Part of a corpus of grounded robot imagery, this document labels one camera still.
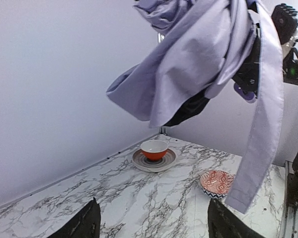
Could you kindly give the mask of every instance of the white wall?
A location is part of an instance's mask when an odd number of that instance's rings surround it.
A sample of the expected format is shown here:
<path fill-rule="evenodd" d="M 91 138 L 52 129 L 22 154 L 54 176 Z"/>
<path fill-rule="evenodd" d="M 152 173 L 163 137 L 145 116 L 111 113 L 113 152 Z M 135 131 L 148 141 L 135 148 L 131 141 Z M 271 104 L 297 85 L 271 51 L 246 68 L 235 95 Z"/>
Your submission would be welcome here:
<path fill-rule="evenodd" d="M 132 4 L 0 1 L 0 205 L 157 132 L 105 96 L 157 45 Z"/>
<path fill-rule="evenodd" d="M 280 0 L 264 1 L 272 12 Z M 286 1 L 298 9 L 298 0 Z M 285 86 L 285 114 L 282 135 L 275 164 L 283 165 L 291 160 L 298 151 L 298 87 Z M 243 155 L 255 105 L 246 103 L 233 90 L 233 81 L 212 99 L 205 110 L 197 117 L 180 126 L 168 130 L 169 134 L 184 140 L 208 147 Z"/>

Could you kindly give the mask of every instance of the plate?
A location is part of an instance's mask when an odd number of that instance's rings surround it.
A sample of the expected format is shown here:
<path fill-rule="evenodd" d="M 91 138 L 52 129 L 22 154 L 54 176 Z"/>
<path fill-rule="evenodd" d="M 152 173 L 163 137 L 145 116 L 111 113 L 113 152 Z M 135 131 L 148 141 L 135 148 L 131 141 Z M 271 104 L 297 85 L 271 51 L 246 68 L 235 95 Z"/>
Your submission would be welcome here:
<path fill-rule="evenodd" d="M 207 171 L 200 177 L 203 192 L 210 198 L 224 198 L 232 186 L 234 176 L 219 170 Z"/>
<path fill-rule="evenodd" d="M 133 164 L 140 170 L 149 173 L 159 173 L 170 169 L 175 164 L 176 154 L 168 149 L 165 156 L 160 160 L 149 160 L 141 150 L 137 150 L 133 155 Z"/>

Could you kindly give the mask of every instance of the bowl rim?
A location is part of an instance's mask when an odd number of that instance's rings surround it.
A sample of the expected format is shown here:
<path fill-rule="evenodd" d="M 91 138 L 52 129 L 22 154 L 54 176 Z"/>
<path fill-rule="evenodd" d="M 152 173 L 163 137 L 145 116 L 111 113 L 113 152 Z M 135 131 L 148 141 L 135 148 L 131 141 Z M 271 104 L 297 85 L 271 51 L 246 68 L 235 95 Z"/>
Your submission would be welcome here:
<path fill-rule="evenodd" d="M 163 150 L 161 150 L 161 151 L 158 151 L 158 152 L 150 152 L 150 151 L 147 151 L 147 150 L 145 150 L 145 149 L 143 148 L 143 146 L 144 146 L 145 144 L 150 143 L 150 142 L 153 142 L 153 141 L 154 141 L 154 142 L 159 142 L 159 143 L 161 143 L 161 144 L 164 144 L 164 145 L 165 145 L 165 149 L 163 149 Z M 146 153 L 150 153 L 150 154 L 158 154 L 158 153 L 162 153 L 162 152 L 167 151 L 167 150 L 169 149 L 169 144 L 168 144 L 167 142 L 163 141 L 163 140 L 147 140 L 147 141 L 141 143 L 140 148 L 141 148 L 142 151 L 144 151 L 144 152 L 146 152 Z"/>
<path fill-rule="evenodd" d="M 218 193 L 218 192 L 213 192 L 213 191 L 210 191 L 208 190 L 207 188 L 205 188 L 203 185 L 202 185 L 202 176 L 205 175 L 205 174 L 210 174 L 211 172 L 222 172 L 222 173 L 225 173 L 228 177 L 231 177 L 232 179 L 234 179 L 234 175 L 231 175 L 230 173 L 226 172 L 226 171 L 223 171 L 223 170 L 208 170 L 208 171 L 205 171 L 203 174 L 200 175 L 200 186 L 202 187 L 202 189 L 208 191 L 208 192 L 211 192 L 213 194 L 218 194 L 218 195 L 224 195 L 224 194 L 228 194 L 228 192 L 222 192 L 222 193 Z"/>

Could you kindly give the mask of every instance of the bowl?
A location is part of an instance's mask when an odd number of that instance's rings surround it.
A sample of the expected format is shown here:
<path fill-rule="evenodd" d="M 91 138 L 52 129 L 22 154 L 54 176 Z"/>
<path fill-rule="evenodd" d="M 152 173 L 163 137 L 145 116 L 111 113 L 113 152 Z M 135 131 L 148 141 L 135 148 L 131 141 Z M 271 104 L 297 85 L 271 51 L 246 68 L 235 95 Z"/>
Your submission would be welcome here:
<path fill-rule="evenodd" d="M 210 198 L 225 198 L 232 186 L 234 176 L 219 170 L 207 171 L 200 177 L 202 191 Z"/>
<path fill-rule="evenodd" d="M 144 156 L 150 160 L 160 160 L 168 150 L 168 143 L 162 140 L 148 140 L 140 148 Z"/>

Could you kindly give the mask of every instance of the marble table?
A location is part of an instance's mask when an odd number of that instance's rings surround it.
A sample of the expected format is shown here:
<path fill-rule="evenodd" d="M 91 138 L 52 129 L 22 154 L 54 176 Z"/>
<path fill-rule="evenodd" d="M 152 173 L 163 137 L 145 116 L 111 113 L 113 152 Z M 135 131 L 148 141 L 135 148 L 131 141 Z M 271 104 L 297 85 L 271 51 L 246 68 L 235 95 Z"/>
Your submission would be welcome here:
<path fill-rule="evenodd" d="M 209 198 L 198 183 L 207 170 L 236 173 L 241 158 L 164 135 L 177 154 L 168 171 L 133 166 L 133 146 L 82 173 L 0 209 L 0 238 L 45 238 L 93 197 L 102 212 L 101 238 L 208 238 Z M 267 238 L 277 238 L 284 202 L 284 168 L 272 166 L 246 215 L 233 211 Z"/>

